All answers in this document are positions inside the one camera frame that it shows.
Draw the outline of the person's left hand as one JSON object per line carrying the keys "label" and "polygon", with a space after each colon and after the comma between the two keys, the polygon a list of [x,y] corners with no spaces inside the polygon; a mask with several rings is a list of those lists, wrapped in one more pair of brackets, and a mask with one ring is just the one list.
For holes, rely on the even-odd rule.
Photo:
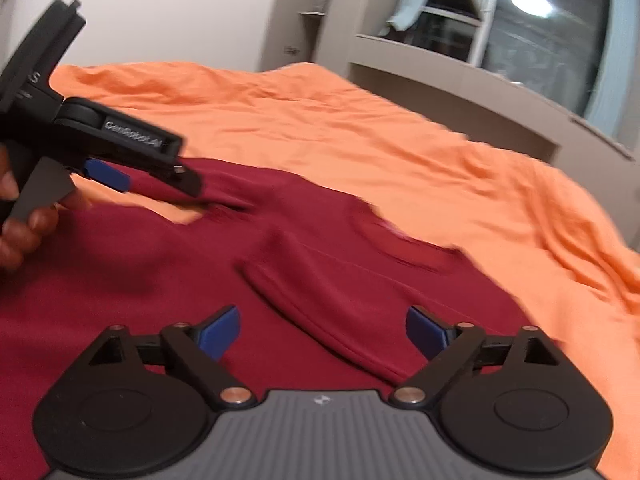
{"label": "person's left hand", "polygon": [[58,226],[58,210],[86,209],[89,201],[77,188],[62,199],[61,203],[35,209],[26,222],[8,219],[1,228],[1,270],[14,271],[32,254],[42,240]]}

